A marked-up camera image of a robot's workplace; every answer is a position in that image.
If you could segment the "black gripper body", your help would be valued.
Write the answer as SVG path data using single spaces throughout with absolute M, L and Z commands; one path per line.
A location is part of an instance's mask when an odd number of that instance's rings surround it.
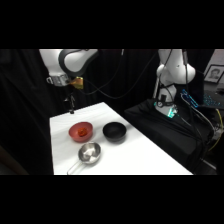
M 71 79 L 66 74 L 62 74 L 59 76 L 49 76 L 46 79 L 46 81 L 48 84 L 52 84 L 56 87 L 63 88 L 66 93 L 65 101 L 71 100 L 72 94 L 73 94 L 73 89 L 70 85 Z

